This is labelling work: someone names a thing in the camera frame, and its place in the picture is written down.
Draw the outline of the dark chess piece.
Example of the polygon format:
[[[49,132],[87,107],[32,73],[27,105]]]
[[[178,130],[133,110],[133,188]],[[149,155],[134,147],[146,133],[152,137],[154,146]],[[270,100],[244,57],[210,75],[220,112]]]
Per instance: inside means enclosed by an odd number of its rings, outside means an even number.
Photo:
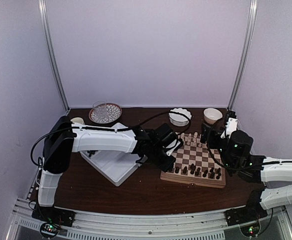
[[[196,169],[196,166],[194,165],[194,164],[191,164],[191,166],[190,166],[190,174],[191,175],[193,175],[194,174],[194,172],[195,172],[195,169]]]

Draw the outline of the white plastic compartment tray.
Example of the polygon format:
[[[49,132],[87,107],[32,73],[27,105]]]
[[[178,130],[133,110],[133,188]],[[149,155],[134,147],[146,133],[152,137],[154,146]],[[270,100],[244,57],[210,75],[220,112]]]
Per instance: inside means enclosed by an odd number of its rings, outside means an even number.
[[[77,134],[74,150],[115,186],[120,186],[140,166],[139,155],[133,154],[136,134],[132,130],[121,131],[125,125],[96,130],[83,129]]]

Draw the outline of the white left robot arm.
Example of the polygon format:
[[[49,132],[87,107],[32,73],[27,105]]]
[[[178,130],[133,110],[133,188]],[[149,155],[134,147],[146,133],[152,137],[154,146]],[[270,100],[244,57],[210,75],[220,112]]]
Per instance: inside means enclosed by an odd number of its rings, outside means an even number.
[[[80,153],[118,187],[147,160],[164,172],[171,170],[176,161],[172,153],[182,145],[166,123],[156,129],[127,127],[119,122],[104,127],[72,122],[63,116],[44,140],[37,211],[47,222],[58,217],[53,207],[55,193],[60,177],[70,166],[72,153]]]

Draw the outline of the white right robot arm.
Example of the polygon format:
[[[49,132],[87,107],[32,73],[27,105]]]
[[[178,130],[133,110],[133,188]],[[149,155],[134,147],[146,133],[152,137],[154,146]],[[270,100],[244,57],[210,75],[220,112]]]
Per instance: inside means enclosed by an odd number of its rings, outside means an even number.
[[[230,176],[248,183],[288,182],[287,186],[254,190],[242,217],[252,221],[263,210],[292,205],[292,159],[279,159],[251,154],[253,138],[237,128],[237,121],[231,118],[225,127],[216,129],[216,124],[201,125],[201,143],[205,144],[214,162],[224,168]]]

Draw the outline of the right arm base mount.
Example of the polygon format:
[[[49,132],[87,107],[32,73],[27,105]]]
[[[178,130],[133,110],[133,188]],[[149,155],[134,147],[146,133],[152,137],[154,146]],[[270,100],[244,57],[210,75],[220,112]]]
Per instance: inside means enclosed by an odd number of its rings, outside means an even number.
[[[224,212],[228,226],[240,225],[257,221],[268,216],[267,210],[261,207],[261,194],[264,190],[253,190],[246,205],[239,208],[231,208]]]

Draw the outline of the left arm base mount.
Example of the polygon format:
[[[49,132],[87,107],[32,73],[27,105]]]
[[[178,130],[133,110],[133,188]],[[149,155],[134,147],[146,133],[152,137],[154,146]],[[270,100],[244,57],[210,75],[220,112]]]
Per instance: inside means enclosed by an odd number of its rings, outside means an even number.
[[[72,227],[75,218],[75,212],[56,208],[54,206],[43,207],[36,203],[31,217],[49,224],[53,224],[55,226]]]

